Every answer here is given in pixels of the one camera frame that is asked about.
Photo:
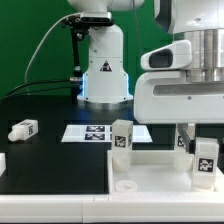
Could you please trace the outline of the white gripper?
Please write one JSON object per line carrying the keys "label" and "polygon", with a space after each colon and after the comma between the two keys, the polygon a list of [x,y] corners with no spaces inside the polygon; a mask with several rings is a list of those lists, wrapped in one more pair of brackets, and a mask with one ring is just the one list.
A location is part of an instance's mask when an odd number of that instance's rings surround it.
{"label": "white gripper", "polygon": [[224,83],[189,83],[184,71],[146,72],[136,83],[134,117],[141,124],[178,123],[193,154],[193,123],[224,123]]}

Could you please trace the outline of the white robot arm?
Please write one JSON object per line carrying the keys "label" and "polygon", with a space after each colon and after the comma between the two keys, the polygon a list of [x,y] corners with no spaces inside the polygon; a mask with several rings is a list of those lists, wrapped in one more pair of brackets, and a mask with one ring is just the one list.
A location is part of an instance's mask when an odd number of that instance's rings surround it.
{"label": "white robot arm", "polygon": [[67,0],[90,30],[89,67],[78,100],[100,105],[134,101],[143,124],[224,123],[224,0],[154,0],[155,22],[181,38],[145,53],[145,73],[128,92],[123,70],[123,33],[112,10],[131,0]]}

